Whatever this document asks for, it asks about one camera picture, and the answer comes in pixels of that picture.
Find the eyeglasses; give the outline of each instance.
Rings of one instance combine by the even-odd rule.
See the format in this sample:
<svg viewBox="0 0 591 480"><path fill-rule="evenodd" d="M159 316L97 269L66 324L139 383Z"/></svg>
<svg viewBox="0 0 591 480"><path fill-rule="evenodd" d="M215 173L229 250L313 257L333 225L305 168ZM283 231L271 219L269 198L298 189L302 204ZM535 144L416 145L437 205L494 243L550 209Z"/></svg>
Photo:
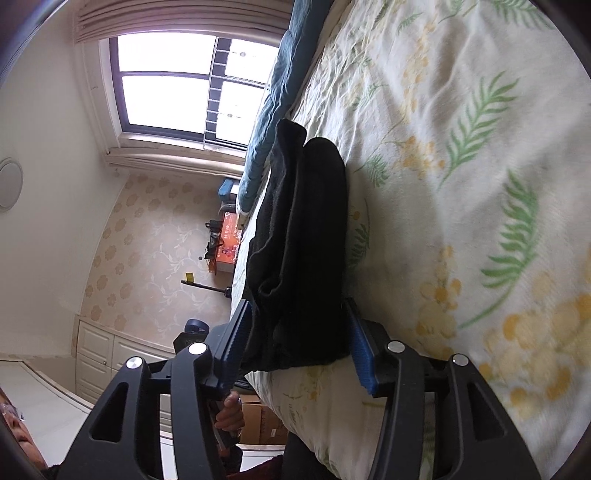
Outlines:
<svg viewBox="0 0 591 480"><path fill-rule="evenodd" d="M0 413L5 416L10 414L18 418L20 421L25 421L25 416L22 412L14 405L10 405L10 403L0 403Z"/></svg>

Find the floral bedsheet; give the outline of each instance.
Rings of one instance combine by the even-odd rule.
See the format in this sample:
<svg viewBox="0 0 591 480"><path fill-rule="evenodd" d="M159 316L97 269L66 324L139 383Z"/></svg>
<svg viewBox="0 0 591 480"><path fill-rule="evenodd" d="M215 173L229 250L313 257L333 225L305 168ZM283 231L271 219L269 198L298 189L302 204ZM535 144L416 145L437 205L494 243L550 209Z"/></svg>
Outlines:
<svg viewBox="0 0 591 480"><path fill-rule="evenodd" d="M527 0L358 0L294 115L346 162L346 293L420 352L468 354L544 478L591 420L589 105ZM367 478L384 402L350 359L250 379L333 473Z"/></svg>

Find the curtain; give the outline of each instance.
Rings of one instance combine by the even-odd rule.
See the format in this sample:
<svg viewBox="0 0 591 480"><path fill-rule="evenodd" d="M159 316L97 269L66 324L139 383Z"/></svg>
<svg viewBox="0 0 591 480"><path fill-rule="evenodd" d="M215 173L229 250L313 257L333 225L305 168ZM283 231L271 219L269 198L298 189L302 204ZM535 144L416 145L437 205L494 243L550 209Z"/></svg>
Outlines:
<svg viewBox="0 0 591 480"><path fill-rule="evenodd" d="M198 31L279 45L293 0L87 0L76 41L147 31Z"/></svg>

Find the person's hand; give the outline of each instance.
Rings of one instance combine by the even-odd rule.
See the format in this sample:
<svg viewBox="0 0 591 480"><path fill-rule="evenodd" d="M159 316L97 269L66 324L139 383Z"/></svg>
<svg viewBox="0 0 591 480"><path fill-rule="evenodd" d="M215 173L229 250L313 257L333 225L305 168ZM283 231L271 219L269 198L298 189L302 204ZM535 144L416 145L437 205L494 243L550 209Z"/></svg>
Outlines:
<svg viewBox="0 0 591 480"><path fill-rule="evenodd" d="M238 392L232 392L224 401L224 408L216 416L215 428L226 432L237 432L244 427L244 414Z"/></svg>

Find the cardboard box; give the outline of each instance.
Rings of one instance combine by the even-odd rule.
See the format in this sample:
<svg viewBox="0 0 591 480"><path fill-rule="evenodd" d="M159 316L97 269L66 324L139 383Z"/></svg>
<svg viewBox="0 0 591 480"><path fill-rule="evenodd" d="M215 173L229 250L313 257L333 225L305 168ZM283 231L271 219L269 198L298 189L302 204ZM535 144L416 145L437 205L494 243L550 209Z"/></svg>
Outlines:
<svg viewBox="0 0 591 480"><path fill-rule="evenodd" d="M256 395L241 395L245 427L240 443L245 445L285 445L288 430L283 422Z"/></svg>
<svg viewBox="0 0 591 480"><path fill-rule="evenodd" d="M240 245L240 233L237 228L238 216L235 213L226 212L223 217L222 231L220 233L221 245L216 252L217 269L222 272L234 272L238 246Z"/></svg>

